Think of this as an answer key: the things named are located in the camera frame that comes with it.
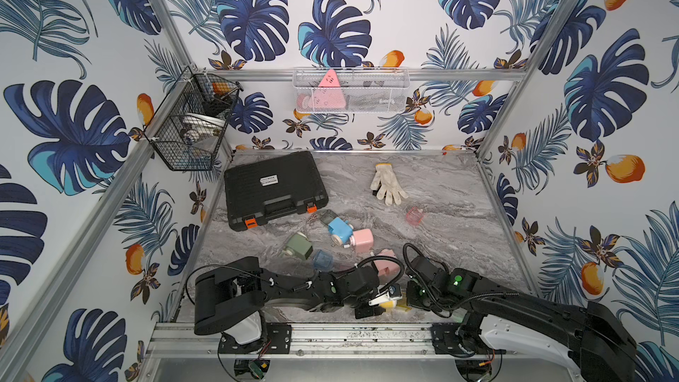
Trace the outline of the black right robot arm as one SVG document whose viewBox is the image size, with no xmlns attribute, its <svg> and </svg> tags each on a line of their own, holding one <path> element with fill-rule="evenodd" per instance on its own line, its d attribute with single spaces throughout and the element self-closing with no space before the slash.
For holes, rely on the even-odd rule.
<svg viewBox="0 0 679 382">
<path fill-rule="evenodd" d="M 402 249 L 408 306 L 459 323 L 433 326 L 440 355 L 470 359 L 517 352 L 578 373 L 585 381 L 632 381 L 637 343 L 608 307 L 550 302 L 463 268 L 450 269 L 412 243 Z"/>
</svg>

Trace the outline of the yellow clear sharpener tray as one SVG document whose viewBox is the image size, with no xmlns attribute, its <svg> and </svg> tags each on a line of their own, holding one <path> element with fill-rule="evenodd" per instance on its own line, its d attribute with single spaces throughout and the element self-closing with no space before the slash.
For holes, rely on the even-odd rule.
<svg viewBox="0 0 679 382">
<path fill-rule="evenodd" d="M 412 308 L 411 308 L 410 306 L 408 306 L 407 300 L 406 300 L 405 298 L 402 298 L 401 300 L 398 300 L 398 301 L 396 302 L 395 308 L 396 308 L 398 311 L 402 311 L 402 312 L 409 312 L 409 311 L 412 311 Z"/>
</svg>

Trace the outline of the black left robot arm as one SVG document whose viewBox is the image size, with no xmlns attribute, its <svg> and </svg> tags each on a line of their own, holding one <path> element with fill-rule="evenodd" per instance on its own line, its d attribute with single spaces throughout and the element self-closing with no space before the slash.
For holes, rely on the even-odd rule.
<svg viewBox="0 0 679 382">
<path fill-rule="evenodd" d="M 337 272 L 308 278 L 281 275 L 261 267 L 255 256 L 211 265 L 195 281 L 194 334 L 226 334 L 238 346 L 265 338 L 261 310 L 267 306 L 331 313 L 352 309 L 356 319 L 381 315 L 382 305 L 401 299 L 403 262 L 371 256 Z"/>
</svg>

